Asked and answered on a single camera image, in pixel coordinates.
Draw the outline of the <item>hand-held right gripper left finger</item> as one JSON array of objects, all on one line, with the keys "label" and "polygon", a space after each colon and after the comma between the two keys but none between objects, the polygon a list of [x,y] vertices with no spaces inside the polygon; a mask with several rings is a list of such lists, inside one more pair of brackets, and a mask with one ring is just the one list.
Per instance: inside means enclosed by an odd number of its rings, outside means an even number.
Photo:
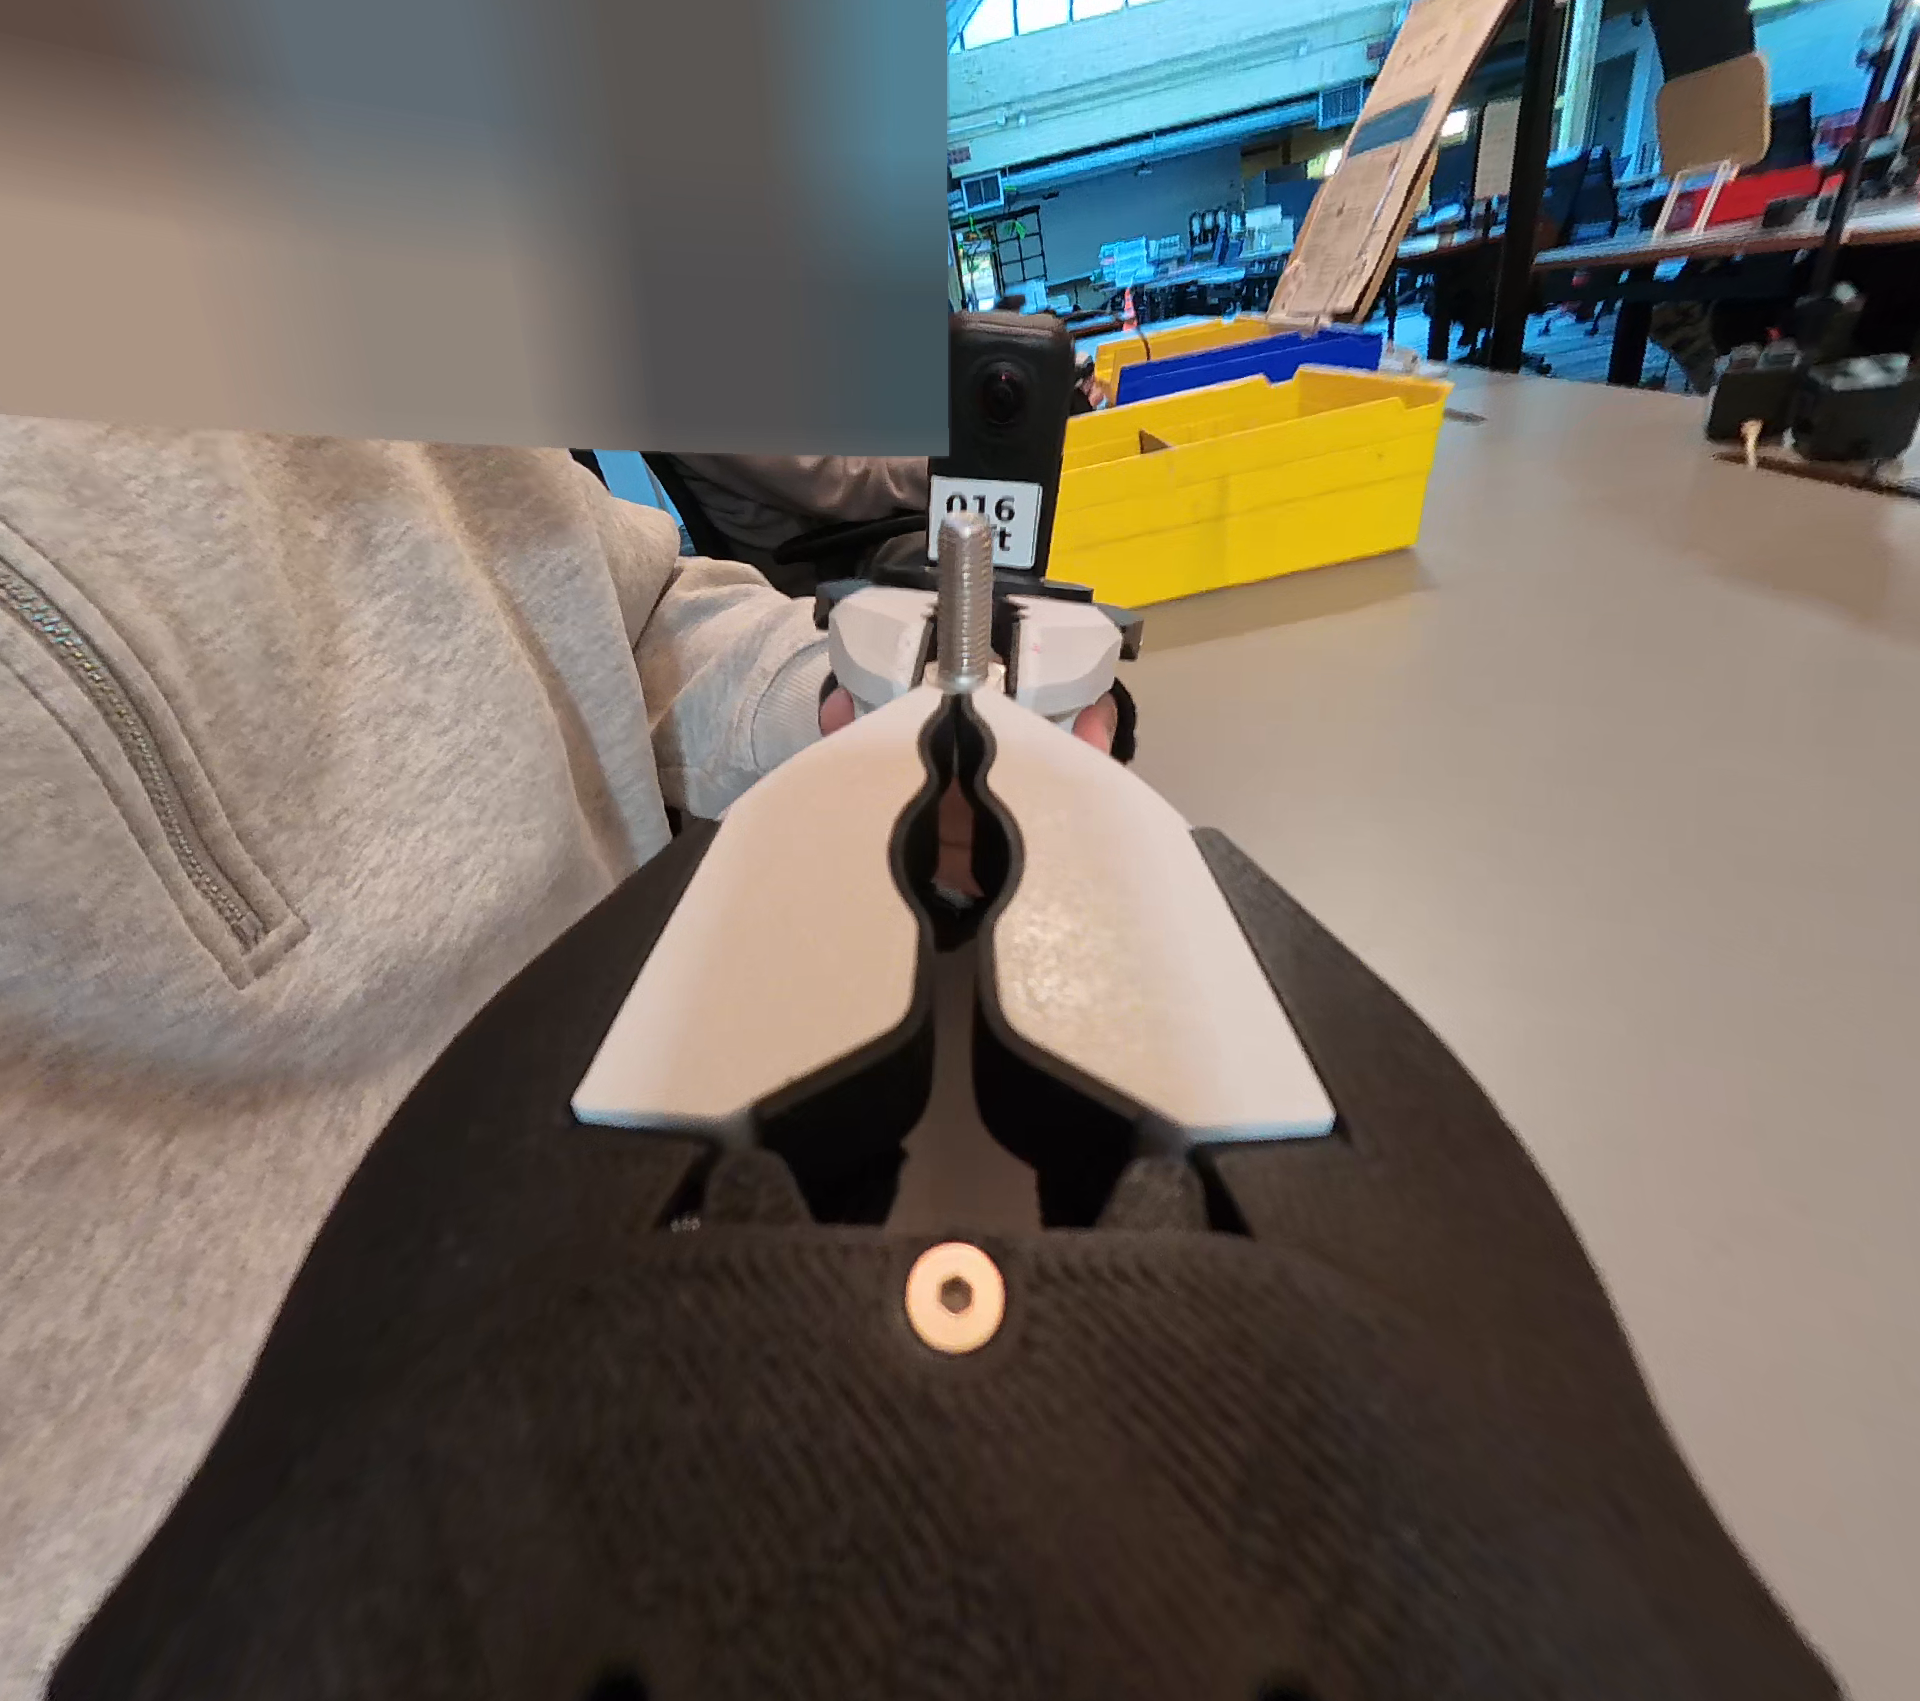
[{"label": "hand-held right gripper left finger", "polygon": [[731,804],[614,1006],[575,1119],[688,1135],[905,1135],[932,1082],[932,927],[906,882],[943,686],[856,717]]}]

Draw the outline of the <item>background work table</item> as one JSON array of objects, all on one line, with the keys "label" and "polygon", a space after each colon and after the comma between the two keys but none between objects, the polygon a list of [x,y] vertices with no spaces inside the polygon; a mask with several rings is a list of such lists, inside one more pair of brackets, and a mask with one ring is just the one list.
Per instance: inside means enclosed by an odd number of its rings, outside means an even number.
[{"label": "background work table", "polygon": [[[1383,277],[1383,314],[1414,306],[1430,280],[1430,354],[1454,354],[1454,330],[1497,312],[1506,235],[1454,229],[1406,238]],[[1594,245],[1541,247],[1518,296],[1518,321],[1552,306],[1591,306],[1613,321],[1604,382],[1633,385],[1651,345],[1656,306],[1791,306],[1849,280],[1865,296],[1859,345],[1915,345],[1920,314],[1920,208],[1915,194],[1819,213],[1819,198],[1787,222],[1740,220],[1682,235],[1627,229]]]}]

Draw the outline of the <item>yellow plastic bin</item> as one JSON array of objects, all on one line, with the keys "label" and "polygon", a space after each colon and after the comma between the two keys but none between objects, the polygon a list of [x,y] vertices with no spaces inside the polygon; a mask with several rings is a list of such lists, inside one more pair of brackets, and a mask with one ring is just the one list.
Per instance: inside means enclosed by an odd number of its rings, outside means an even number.
[{"label": "yellow plastic bin", "polygon": [[1117,330],[1094,345],[1094,379],[1117,393],[1122,368],[1131,361],[1159,361],[1159,357],[1183,357],[1202,346],[1238,346],[1238,345],[1265,345],[1281,341],[1283,330],[1258,314],[1238,321],[1159,321],[1147,330]]},{"label": "yellow plastic bin", "polygon": [[1048,575],[1114,606],[1406,554],[1454,382],[1299,368],[1077,416]]}]

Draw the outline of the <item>person's left forearm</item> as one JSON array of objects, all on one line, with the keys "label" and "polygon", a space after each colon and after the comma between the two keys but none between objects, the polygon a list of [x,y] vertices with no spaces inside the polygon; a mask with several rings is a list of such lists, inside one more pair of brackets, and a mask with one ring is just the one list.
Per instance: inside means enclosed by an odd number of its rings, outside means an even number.
[{"label": "person's left forearm", "polygon": [[659,792],[717,820],[766,772],[823,738],[828,632],[814,601],[768,585],[751,563],[651,550],[632,595],[634,668]]}]

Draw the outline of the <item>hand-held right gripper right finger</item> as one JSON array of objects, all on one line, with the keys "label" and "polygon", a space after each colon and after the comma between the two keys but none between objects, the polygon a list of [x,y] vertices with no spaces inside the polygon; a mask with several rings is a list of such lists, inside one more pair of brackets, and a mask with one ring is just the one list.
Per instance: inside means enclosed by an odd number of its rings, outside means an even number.
[{"label": "hand-held right gripper right finger", "polygon": [[1131,769],[979,692],[1010,834],[991,922],[1001,1029],[1190,1143],[1334,1131],[1334,1098],[1190,820]]}]

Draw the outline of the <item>blue plastic bin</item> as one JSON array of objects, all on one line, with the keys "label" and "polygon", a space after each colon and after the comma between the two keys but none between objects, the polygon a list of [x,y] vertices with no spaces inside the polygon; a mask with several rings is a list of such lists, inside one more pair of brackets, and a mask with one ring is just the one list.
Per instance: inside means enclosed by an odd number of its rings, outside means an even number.
[{"label": "blue plastic bin", "polygon": [[1293,382],[1299,368],[1380,368],[1383,335],[1374,330],[1283,330],[1265,345],[1202,346],[1159,361],[1131,361],[1117,379],[1114,405],[1140,405],[1232,382]]}]

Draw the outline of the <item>person's grey sweatshirt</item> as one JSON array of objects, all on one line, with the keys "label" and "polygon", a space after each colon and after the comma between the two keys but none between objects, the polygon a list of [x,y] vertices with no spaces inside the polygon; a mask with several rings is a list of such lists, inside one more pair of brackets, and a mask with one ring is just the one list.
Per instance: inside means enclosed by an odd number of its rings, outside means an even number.
[{"label": "person's grey sweatshirt", "polygon": [[398,1094],[659,834],[674,577],[552,448],[3,416],[3,1694]]}]

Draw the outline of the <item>black monitor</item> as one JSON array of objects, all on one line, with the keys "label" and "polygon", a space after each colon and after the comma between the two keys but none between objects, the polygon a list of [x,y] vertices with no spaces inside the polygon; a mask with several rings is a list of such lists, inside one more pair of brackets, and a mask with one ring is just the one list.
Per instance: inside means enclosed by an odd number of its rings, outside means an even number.
[{"label": "black monitor", "polygon": [[1760,49],[1749,0],[1644,0],[1644,14],[1666,84]]}]

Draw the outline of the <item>red plastic bin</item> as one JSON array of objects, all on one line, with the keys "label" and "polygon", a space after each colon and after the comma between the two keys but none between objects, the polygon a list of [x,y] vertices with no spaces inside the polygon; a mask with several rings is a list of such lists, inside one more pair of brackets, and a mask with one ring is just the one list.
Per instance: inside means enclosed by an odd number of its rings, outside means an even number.
[{"label": "red plastic bin", "polygon": [[1835,184],[1841,184],[1841,167],[1819,167],[1819,160],[1740,171],[1712,198],[1706,229],[1791,222],[1807,208],[1807,198],[1819,198]]}]

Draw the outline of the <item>wooden document stand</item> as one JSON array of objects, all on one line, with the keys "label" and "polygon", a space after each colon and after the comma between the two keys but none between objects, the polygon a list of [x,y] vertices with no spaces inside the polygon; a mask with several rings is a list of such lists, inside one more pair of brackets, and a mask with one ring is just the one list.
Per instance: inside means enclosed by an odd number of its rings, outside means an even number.
[{"label": "wooden document stand", "polygon": [[1712,62],[1689,74],[1670,74],[1656,91],[1656,151],[1666,176],[1666,198],[1656,208],[1651,238],[1675,235],[1682,198],[1701,194],[1689,235],[1713,220],[1726,184],[1769,157],[1774,148],[1774,102],[1769,56],[1751,49],[1744,56]]}]

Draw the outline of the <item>black battery charger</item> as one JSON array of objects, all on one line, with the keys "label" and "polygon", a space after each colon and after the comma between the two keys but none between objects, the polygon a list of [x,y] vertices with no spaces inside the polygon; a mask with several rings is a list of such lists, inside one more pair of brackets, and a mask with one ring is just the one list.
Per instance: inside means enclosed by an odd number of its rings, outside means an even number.
[{"label": "black battery charger", "polygon": [[1740,345],[1706,412],[1712,443],[1782,443],[1801,385],[1801,345]]},{"label": "black battery charger", "polygon": [[1906,354],[1807,368],[1791,448],[1811,462],[1902,462],[1920,423],[1920,373]]}]

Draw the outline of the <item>black steel pillar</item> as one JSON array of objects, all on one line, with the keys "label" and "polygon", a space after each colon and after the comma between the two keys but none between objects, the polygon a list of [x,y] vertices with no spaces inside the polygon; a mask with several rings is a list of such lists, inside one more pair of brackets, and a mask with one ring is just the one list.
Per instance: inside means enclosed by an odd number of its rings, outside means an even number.
[{"label": "black steel pillar", "polygon": [[1571,0],[1528,0],[1528,51],[1524,51],[1516,160],[1510,160],[1510,213],[1506,213],[1506,235],[1500,235],[1497,321],[1485,330],[1485,368],[1497,368],[1497,373],[1524,368],[1539,220],[1541,220],[1541,198],[1547,198],[1547,157],[1557,142],[1557,81],[1560,81],[1560,49],[1566,49],[1566,7],[1571,7]]}]

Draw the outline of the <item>grey desk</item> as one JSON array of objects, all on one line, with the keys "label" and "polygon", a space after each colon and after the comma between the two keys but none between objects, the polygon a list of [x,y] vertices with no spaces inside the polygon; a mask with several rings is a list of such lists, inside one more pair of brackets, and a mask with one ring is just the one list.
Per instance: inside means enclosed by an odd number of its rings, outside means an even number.
[{"label": "grey desk", "polygon": [[1920,509],[1441,379],[1410,554],[1147,609],[1135,769],[1478,1068],[1776,1598],[1915,1694]]}]

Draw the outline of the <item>black desk lamp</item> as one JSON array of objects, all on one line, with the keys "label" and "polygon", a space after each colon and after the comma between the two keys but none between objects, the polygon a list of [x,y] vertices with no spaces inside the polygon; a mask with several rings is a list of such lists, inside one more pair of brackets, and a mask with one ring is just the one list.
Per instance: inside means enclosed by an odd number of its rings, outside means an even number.
[{"label": "black desk lamp", "polygon": [[1855,140],[1841,151],[1841,192],[1807,288],[1811,296],[1855,288],[1859,325],[1849,354],[1915,357],[1915,7],[1920,0],[1890,0],[1879,41],[1865,56],[1869,97]]}]

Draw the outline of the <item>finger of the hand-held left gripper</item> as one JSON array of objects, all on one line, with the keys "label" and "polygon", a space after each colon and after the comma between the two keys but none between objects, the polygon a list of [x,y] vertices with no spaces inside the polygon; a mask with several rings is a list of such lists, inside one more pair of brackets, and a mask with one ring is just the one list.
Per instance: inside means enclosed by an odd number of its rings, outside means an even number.
[{"label": "finger of the hand-held left gripper", "polygon": [[1010,609],[1001,692],[1049,726],[1077,726],[1117,676],[1122,620],[1094,601],[1059,595],[1010,595]]},{"label": "finger of the hand-held left gripper", "polygon": [[833,606],[833,681],[868,717],[921,686],[934,643],[934,591],[859,583]]}]

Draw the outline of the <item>steel hex bolt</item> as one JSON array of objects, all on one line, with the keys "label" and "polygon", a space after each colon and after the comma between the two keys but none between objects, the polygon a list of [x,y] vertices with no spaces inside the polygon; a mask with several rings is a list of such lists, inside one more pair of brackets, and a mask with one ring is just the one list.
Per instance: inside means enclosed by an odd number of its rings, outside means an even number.
[{"label": "steel hex bolt", "polygon": [[934,536],[934,634],[932,676],[946,699],[994,686],[994,524],[979,509],[946,509]]}]

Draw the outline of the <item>person's left hand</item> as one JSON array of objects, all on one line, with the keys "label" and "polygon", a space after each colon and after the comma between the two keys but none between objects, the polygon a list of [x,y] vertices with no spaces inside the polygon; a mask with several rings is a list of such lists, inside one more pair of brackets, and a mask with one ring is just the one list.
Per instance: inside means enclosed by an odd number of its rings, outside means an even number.
[{"label": "person's left hand", "polygon": [[[845,730],[859,717],[856,699],[828,675],[823,681],[823,735]],[[1114,754],[1117,766],[1135,757],[1135,699],[1127,681],[1114,681],[1100,704],[1077,712],[1068,726],[1094,748]]]}]

